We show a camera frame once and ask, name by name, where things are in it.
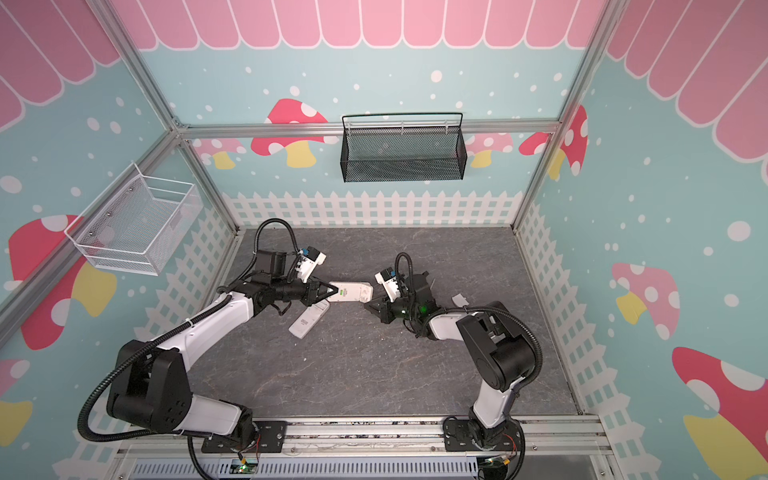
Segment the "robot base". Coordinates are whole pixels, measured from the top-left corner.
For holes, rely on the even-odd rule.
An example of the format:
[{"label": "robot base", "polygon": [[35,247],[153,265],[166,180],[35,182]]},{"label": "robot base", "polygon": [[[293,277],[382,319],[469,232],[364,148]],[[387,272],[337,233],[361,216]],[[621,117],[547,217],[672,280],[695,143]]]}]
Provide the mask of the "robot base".
[{"label": "robot base", "polygon": [[[280,453],[283,451],[288,422],[254,421],[253,424],[258,428],[256,437],[259,439],[259,453]],[[248,449],[249,453],[255,451],[255,445]],[[232,453],[237,452],[237,446],[231,440],[214,435],[211,439],[203,440],[202,452]]]},{"label": "robot base", "polygon": [[[442,431],[447,452],[511,452],[520,445],[520,429],[515,422],[504,421],[494,427],[493,437],[485,441],[482,429],[473,419],[448,417],[442,423]],[[515,445],[507,435],[515,440]]]}]

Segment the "black wire basket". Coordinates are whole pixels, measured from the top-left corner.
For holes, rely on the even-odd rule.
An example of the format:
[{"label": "black wire basket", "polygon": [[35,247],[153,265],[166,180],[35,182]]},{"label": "black wire basket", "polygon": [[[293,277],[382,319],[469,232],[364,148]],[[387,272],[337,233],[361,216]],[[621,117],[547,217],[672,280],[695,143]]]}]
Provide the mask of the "black wire basket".
[{"label": "black wire basket", "polygon": [[342,117],[345,182],[461,180],[467,165],[460,113]]}]

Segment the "white remote control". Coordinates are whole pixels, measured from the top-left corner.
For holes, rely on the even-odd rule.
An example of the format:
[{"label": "white remote control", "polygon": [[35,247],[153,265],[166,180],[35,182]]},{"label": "white remote control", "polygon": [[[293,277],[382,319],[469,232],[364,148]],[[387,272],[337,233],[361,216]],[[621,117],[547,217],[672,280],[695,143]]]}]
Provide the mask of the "white remote control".
[{"label": "white remote control", "polygon": [[306,333],[309,332],[321,318],[323,318],[323,315],[326,314],[330,307],[331,304],[328,303],[328,300],[320,300],[318,303],[308,306],[296,322],[293,322],[293,325],[290,326],[288,331],[301,339],[304,338]]},{"label": "white remote control", "polygon": [[339,289],[336,295],[328,297],[329,302],[370,302],[373,287],[367,282],[331,282]]}]

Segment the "black cable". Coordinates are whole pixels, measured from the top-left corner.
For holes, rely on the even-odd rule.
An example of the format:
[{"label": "black cable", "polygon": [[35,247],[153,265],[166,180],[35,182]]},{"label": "black cable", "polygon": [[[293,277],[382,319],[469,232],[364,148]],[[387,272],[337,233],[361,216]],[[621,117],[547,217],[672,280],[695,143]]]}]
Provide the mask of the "black cable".
[{"label": "black cable", "polygon": [[248,263],[248,266],[245,267],[245,270],[237,276],[236,280],[243,280],[246,276],[248,276],[248,273],[250,272],[250,269],[253,268],[254,265],[256,265],[256,255],[259,252],[259,235],[261,235],[261,230],[264,230],[264,227],[271,223],[279,223],[283,225],[286,229],[288,229],[288,234],[290,234],[291,242],[293,242],[293,251],[296,253],[296,259],[293,260],[293,265],[291,265],[291,271],[288,272],[288,281],[292,281],[293,278],[291,278],[291,272],[294,272],[293,275],[295,275],[296,272],[296,264],[299,262],[299,245],[296,243],[296,235],[293,233],[293,228],[290,226],[290,223],[286,222],[282,218],[270,218],[268,220],[265,220],[264,222],[259,225],[259,228],[256,229],[256,236],[253,238],[253,256],[250,259],[250,262]]},{"label": "black cable", "polygon": [[515,322],[517,326],[520,327],[520,329],[523,332],[523,336],[528,341],[528,343],[531,345],[531,348],[533,349],[533,358],[534,358],[534,367],[533,371],[530,375],[525,377],[519,384],[515,386],[515,395],[517,395],[517,392],[520,391],[521,388],[528,385],[529,383],[536,380],[536,377],[538,377],[538,374],[541,373],[541,365],[544,362],[543,355],[541,354],[541,344],[538,342],[538,339],[536,338],[536,335],[533,334],[533,332],[528,328],[527,325],[525,325],[518,317],[512,315],[507,310],[503,310],[500,308],[496,308],[494,306],[467,306],[464,308],[449,308],[444,310],[438,310],[437,312],[434,312],[432,315],[430,315],[422,325],[422,329],[419,332],[419,336],[424,336],[429,329],[429,321],[432,320],[437,315],[442,315],[443,313],[453,313],[453,312],[466,312],[466,313],[472,313],[472,312],[485,312],[485,313],[491,313],[493,315],[499,315],[499,316],[505,316],[508,319]]},{"label": "black cable", "polygon": [[192,460],[194,471],[197,472],[203,480],[215,480],[215,478],[211,477],[205,470],[203,470],[203,466],[197,461],[197,455],[194,454],[194,445],[192,445],[192,435],[187,436],[187,450],[190,451],[190,460]]},{"label": "black cable", "polygon": [[99,400],[99,398],[101,397],[101,394],[104,393],[107,387],[109,387],[109,385],[112,384],[112,382],[123,371],[125,371],[125,369],[131,366],[136,360],[149,354],[153,348],[160,345],[162,342],[170,339],[173,336],[178,335],[179,333],[188,329],[192,325],[197,324],[200,321],[218,312],[219,310],[224,308],[224,306],[227,305],[230,302],[230,300],[232,300],[232,296],[227,295],[226,297],[224,297],[222,301],[213,305],[208,310],[198,313],[195,317],[191,318],[189,322],[184,322],[181,325],[177,326],[176,328],[172,329],[170,332],[166,332],[163,335],[152,340],[151,342],[145,344],[139,350],[137,350],[136,353],[128,357],[128,359],[126,359],[120,365],[114,367],[114,370],[112,370],[109,373],[109,375],[104,377],[104,379],[101,380],[101,383],[99,383],[94,389],[94,391],[91,392],[91,394],[85,400],[85,404],[83,404],[83,408],[80,410],[80,414],[78,415],[78,433],[80,434],[80,436],[83,437],[83,439],[88,440],[89,442],[116,442],[118,440],[135,439],[137,437],[143,437],[145,435],[154,435],[155,432],[152,432],[151,430],[132,430],[130,432],[111,433],[107,435],[96,433],[93,430],[91,430],[91,427],[88,424],[88,417],[91,415],[91,410],[94,408],[96,401]]}]

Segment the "table surface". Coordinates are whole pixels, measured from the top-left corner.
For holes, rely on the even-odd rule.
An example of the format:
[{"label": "table surface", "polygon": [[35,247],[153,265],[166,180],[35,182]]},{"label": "table surface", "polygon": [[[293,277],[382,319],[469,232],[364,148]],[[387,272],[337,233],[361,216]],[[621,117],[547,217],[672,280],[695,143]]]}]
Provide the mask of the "table surface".
[{"label": "table surface", "polygon": [[[246,230],[228,280],[247,266],[255,230]],[[369,282],[405,251],[414,271],[429,271],[440,306],[463,294],[470,305],[500,300],[538,337],[541,375],[512,407],[518,415],[575,414],[562,365],[509,228],[328,228],[296,230],[299,247],[327,255],[314,275]],[[291,250],[283,228],[265,229],[260,249]],[[288,327],[304,305],[274,309],[238,326],[189,371],[192,391],[249,406],[256,417],[302,415],[466,415],[480,375],[463,342],[416,339],[361,303],[332,303],[303,339]]]}]

